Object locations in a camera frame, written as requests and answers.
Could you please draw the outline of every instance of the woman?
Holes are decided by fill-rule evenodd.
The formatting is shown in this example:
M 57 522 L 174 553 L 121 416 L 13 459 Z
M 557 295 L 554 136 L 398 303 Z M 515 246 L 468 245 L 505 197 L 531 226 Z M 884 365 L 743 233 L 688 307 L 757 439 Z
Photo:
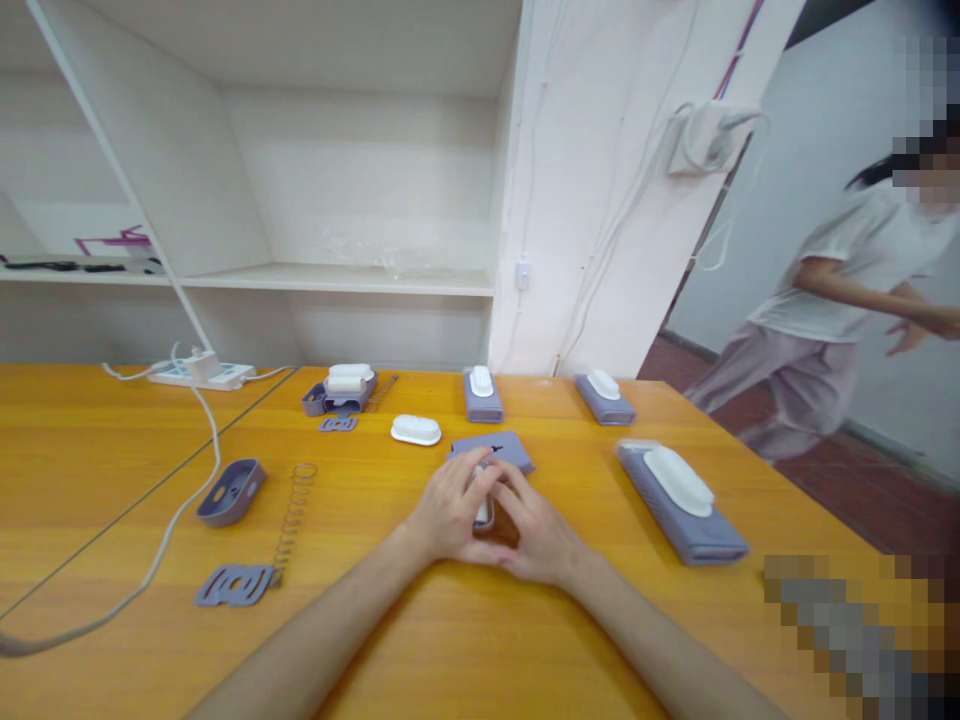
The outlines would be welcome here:
M 856 191 L 807 238 L 773 297 L 687 390 L 691 402 L 712 413 L 768 380 L 776 414 L 740 436 L 768 463 L 802 455 L 840 427 L 871 312 L 900 318 L 888 332 L 901 333 L 888 356 L 931 333 L 960 339 L 960 308 L 928 302 L 909 282 L 931 274 L 960 231 L 960 152 L 953 143 L 922 138 L 919 153 L 890 155 L 850 181 L 847 189 Z

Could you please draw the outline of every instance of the shelf board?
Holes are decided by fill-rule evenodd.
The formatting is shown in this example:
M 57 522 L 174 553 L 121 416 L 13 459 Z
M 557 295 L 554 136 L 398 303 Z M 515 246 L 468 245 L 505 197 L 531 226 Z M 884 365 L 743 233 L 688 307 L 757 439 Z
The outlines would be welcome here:
M 349 265 L 269 263 L 239 270 L 183 278 L 184 287 L 242 290 L 314 290 L 397 295 L 493 297 L 493 283 L 483 270 L 411 273 L 394 280 L 383 268 Z
M 88 273 L 56 270 L 7 270 L 0 267 L 0 281 L 47 282 L 61 285 L 152 285 L 170 286 L 166 275 L 135 275 L 133 273 Z

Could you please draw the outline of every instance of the forearm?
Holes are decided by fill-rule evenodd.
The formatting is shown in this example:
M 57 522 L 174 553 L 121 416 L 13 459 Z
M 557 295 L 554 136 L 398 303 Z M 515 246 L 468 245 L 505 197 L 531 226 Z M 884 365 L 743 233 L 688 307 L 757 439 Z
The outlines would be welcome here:
M 894 292 L 884 293 L 842 275 L 823 273 L 810 277 L 800 275 L 794 281 L 794 287 L 834 302 L 907 319 L 929 307 L 924 297 L 913 291 L 910 283 L 901 283 Z
M 599 555 L 564 588 L 643 677 L 671 717 L 782 718 L 780 710 L 657 610 Z
M 300 611 L 188 715 L 310 718 L 367 636 L 428 564 L 401 525 Z

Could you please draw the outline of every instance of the pink object on shelf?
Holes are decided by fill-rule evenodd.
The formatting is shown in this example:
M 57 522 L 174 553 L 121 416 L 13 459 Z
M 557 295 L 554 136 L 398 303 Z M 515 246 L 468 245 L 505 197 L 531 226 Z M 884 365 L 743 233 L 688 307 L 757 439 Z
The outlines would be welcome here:
M 121 230 L 120 237 L 118 238 L 88 238 L 85 240 L 74 238 L 74 241 L 79 246 L 80 252 L 87 257 L 92 257 L 92 254 L 87 249 L 86 245 L 87 243 L 91 242 L 102 242 L 104 245 L 109 245 L 111 247 L 139 248 L 141 252 L 136 253 L 136 255 L 143 257 L 155 257 L 156 253 L 153 251 L 153 245 L 150 244 L 150 238 L 141 232 L 137 232 L 137 230 L 142 227 L 143 225 L 134 225 L 132 228 Z

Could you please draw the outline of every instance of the yellow table surface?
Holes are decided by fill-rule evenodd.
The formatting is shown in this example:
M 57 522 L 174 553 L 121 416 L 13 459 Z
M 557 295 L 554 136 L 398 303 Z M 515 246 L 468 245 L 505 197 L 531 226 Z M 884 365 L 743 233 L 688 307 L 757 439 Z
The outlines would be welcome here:
M 389 375 L 381 371 L 382 379 Z M 212 530 L 186 515 L 153 586 L 118 618 L 54 651 L 3 662 L 0 716 L 179 717 L 406 517 L 452 440 L 515 430 L 537 466 L 534 486 L 630 582 L 790 715 L 842 717 L 843 700 L 830 698 L 828 679 L 798 653 L 778 608 L 764 603 L 763 560 L 875 551 L 667 385 L 621 383 L 638 418 L 628 428 L 606 428 L 570 380 L 499 377 L 507 420 L 492 426 L 466 422 L 460 375 L 405 372 L 378 413 L 362 415 L 353 432 L 327 434 L 300 407 L 324 376 L 300 370 L 223 434 L 225 461 L 255 457 L 268 473 L 244 519 Z M 392 440 L 390 423 L 400 413 L 435 418 L 440 444 Z M 615 458 L 623 437 L 658 440 L 683 455 L 752 554 L 728 567 L 684 567 Z M 217 566 L 271 561 L 290 472 L 300 462 L 320 472 L 284 586 L 251 608 L 194 606 Z M 207 448 L 17 607 L 0 631 L 46 636 L 112 607 L 140 580 L 169 517 L 211 465 Z M 103 486 L 96 497 L 112 492 Z M 497 569 L 444 562 L 403 595 L 321 715 L 662 713 L 568 597 Z
M 142 368 L 117 368 L 132 374 Z M 220 428 L 289 375 L 208 392 Z M 0 614 L 210 440 L 186 388 L 0 365 Z

